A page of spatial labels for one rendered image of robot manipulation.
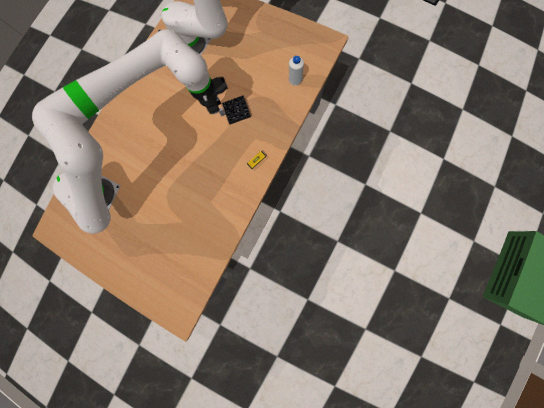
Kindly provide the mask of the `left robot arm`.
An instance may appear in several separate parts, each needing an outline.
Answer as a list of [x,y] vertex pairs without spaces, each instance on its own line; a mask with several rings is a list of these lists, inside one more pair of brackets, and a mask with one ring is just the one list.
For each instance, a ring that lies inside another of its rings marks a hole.
[[228,22],[220,0],[193,1],[195,7],[181,1],[167,4],[162,11],[162,20],[167,29],[176,31],[200,54],[205,48],[205,38],[221,37]]

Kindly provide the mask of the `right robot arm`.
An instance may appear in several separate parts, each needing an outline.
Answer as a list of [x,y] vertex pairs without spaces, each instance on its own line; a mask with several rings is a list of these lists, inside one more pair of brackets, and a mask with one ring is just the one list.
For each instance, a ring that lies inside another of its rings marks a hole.
[[114,188],[102,178],[102,148],[82,124],[163,66],[192,93],[202,93],[210,86],[204,58],[177,32],[163,29],[124,56],[52,93],[33,109],[33,123],[64,172],[54,181],[54,195],[84,232],[95,234],[108,227],[107,206]]

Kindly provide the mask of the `yellow pocket level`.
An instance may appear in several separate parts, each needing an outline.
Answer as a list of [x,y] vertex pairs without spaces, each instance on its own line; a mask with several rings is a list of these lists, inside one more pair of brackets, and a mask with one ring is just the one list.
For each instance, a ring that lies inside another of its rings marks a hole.
[[266,157],[266,155],[262,152],[262,150],[255,156],[253,157],[248,163],[247,165],[253,169],[255,166],[257,166],[264,158]]

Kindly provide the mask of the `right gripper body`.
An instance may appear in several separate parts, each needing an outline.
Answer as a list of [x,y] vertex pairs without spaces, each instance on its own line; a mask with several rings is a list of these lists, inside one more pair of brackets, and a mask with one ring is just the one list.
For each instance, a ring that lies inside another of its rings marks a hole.
[[[215,90],[214,90],[214,86],[215,86]],[[198,93],[198,94],[192,93],[190,91],[189,92],[195,99],[197,99],[200,102],[202,106],[207,108],[210,114],[213,114],[219,111],[219,107],[217,104],[217,95],[223,93],[227,89],[228,87],[224,77],[216,77],[214,79],[211,79],[210,86],[208,87],[206,91],[202,93]],[[207,101],[207,98],[208,98],[208,101]]]

